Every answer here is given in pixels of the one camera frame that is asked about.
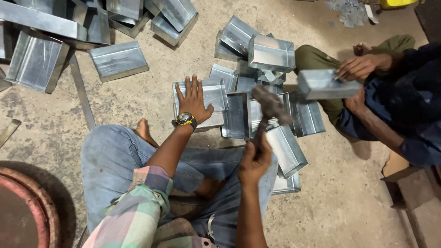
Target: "man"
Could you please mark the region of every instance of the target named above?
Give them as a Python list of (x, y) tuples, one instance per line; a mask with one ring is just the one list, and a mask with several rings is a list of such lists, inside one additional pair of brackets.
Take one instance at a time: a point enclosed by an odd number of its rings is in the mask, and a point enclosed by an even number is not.
[(377, 47), (360, 43), (360, 57), (340, 61), (309, 45), (295, 51), (296, 73), (337, 69), (336, 79), (366, 79), (350, 99), (319, 100), (329, 121), (352, 137), (380, 141), (412, 165), (441, 164), (441, 46), (412, 49), (397, 35)]
[[(193, 75), (192, 83), (189, 77), (185, 81), (186, 97), (176, 85), (178, 125), (161, 146), (145, 119), (135, 131), (103, 125), (86, 136), (81, 166), (91, 235), (83, 247), (267, 247), (262, 219), (277, 158), (265, 135), (256, 161), (252, 143), (233, 149), (185, 147), (195, 123), (214, 110), (204, 107), (201, 80)], [(172, 186), (210, 199), (197, 219), (168, 213)]]

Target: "right hand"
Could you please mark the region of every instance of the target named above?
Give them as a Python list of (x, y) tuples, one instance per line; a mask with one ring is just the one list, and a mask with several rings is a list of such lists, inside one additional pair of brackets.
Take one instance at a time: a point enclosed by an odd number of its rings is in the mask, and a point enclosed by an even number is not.
[(256, 147), (251, 141), (247, 142), (239, 167), (239, 180), (242, 187), (257, 186), (259, 179), (266, 173), (271, 163), (272, 148), (266, 140), (266, 132), (262, 134), (262, 154), (254, 160)]
[(381, 55), (366, 54), (361, 57), (347, 59), (337, 69), (334, 79), (352, 81), (366, 79), (383, 61)]
[(185, 97), (182, 95), (179, 85), (176, 84), (176, 92), (179, 99), (179, 114), (190, 113), (200, 125), (206, 121), (214, 112), (212, 104), (208, 105), (207, 109), (204, 106), (204, 93), (202, 91), (202, 81), (193, 74), (193, 79), (190, 84), (190, 77), (185, 78)]

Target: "yellow container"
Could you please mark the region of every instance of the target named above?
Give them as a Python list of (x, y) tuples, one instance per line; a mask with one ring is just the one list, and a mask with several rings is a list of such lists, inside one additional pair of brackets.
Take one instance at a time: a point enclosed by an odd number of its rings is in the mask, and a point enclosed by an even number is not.
[(400, 7), (412, 4), (418, 0), (380, 0), (380, 5), (383, 9)]

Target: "metal strip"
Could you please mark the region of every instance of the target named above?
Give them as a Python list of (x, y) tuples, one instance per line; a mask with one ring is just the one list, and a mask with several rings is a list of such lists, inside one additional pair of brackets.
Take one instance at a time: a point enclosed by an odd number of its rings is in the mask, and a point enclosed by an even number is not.
[(0, 134), (0, 148), (6, 143), (21, 123), (22, 122), (19, 120), (12, 119), (11, 123)]
[(87, 128), (90, 131), (96, 127), (95, 119), (93, 118), (92, 110), (90, 109), (89, 99), (87, 99), (86, 88), (84, 87), (84, 82), (81, 77), (80, 68), (75, 54), (72, 55), (69, 63), (71, 65), (71, 73), (74, 77), (75, 86), (77, 87), (78, 97), (80, 98), (81, 108), (83, 109), (84, 117), (86, 118)]

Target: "bare foot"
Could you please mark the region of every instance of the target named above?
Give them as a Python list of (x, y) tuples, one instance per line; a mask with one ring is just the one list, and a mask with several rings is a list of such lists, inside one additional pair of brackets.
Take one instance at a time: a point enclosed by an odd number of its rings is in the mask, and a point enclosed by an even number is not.
[(138, 126), (135, 130), (135, 134), (138, 135), (141, 139), (145, 140), (151, 146), (155, 148), (159, 148), (158, 143), (156, 143), (156, 141), (150, 135), (149, 123), (146, 119), (142, 118), (138, 122)]
[(226, 183), (227, 181), (225, 180), (204, 177), (202, 185), (195, 191), (195, 193), (207, 200), (211, 200), (217, 193), (219, 193), (219, 191), (221, 191)]
[(360, 42), (359, 44), (353, 46), (354, 48), (354, 54), (356, 56), (363, 56), (368, 54), (372, 48), (366, 45), (365, 43)]

